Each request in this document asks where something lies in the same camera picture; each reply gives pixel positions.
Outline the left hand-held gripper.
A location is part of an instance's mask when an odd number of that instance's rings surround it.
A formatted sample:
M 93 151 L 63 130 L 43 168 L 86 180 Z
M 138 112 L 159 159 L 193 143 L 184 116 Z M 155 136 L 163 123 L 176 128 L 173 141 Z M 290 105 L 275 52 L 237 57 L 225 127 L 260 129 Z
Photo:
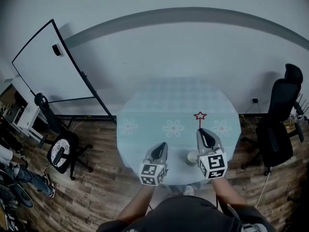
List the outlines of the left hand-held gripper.
M 159 186 L 167 175 L 168 144 L 161 142 L 150 148 L 140 164 L 139 178 L 143 185 Z

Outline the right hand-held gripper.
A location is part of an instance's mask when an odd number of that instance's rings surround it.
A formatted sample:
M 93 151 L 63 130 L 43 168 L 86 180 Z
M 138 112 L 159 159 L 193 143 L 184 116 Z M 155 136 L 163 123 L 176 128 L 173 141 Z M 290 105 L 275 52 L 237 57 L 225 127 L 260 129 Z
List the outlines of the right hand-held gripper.
M 220 138 L 212 131 L 197 130 L 198 167 L 205 179 L 224 177 L 227 171 L 227 157 Z

